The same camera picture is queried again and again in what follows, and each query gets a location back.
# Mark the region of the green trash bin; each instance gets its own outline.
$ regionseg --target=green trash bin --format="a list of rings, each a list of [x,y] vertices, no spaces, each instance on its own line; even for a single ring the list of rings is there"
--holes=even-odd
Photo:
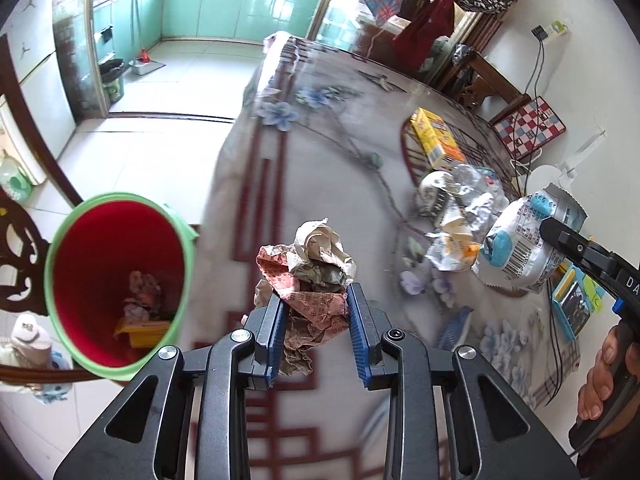
[[[115,58],[100,65],[102,88],[109,95],[111,104],[117,103],[124,96],[124,72],[127,64],[123,59]]]
[[[178,341],[191,283],[197,233],[171,208],[129,193],[98,195],[76,207],[57,230],[45,262],[47,311],[60,341],[90,372],[130,380],[164,345]],[[131,296],[133,270],[153,275],[162,303],[176,306],[153,349],[114,336]]]

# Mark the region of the red bag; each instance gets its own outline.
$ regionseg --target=red bag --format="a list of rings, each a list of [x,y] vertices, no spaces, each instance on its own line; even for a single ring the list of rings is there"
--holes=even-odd
[[[407,68],[418,70],[429,55],[433,42],[440,36],[451,36],[456,0],[434,0],[394,39],[398,61]]]

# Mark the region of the yellow paper in bin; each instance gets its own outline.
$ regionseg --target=yellow paper in bin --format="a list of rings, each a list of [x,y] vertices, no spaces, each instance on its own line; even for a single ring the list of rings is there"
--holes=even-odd
[[[424,108],[418,108],[410,121],[427,155],[430,171],[449,171],[459,164],[466,163],[456,139],[440,116]]]
[[[153,348],[166,334],[171,326],[169,321],[129,321],[121,318],[116,325],[113,336],[129,334],[129,345],[132,348]]]

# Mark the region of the human hand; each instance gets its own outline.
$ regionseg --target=human hand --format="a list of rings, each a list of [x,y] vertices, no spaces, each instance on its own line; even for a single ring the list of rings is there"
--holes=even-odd
[[[602,414],[603,402],[611,396],[613,391],[613,375],[609,365],[618,354],[618,340],[613,327],[604,339],[602,348],[598,350],[596,361],[587,374],[587,383],[578,392],[578,416],[582,420],[597,420]],[[640,378],[640,345],[632,343],[626,351],[626,369]],[[640,405],[640,392],[626,405],[620,414],[598,436],[605,438],[624,430],[634,418]]]

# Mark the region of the checkered cushion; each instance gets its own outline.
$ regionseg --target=checkered cushion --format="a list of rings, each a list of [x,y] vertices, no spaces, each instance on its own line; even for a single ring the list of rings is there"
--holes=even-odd
[[[538,97],[495,125],[500,140],[515,160],[522,160],[566,130],[548,103]]]

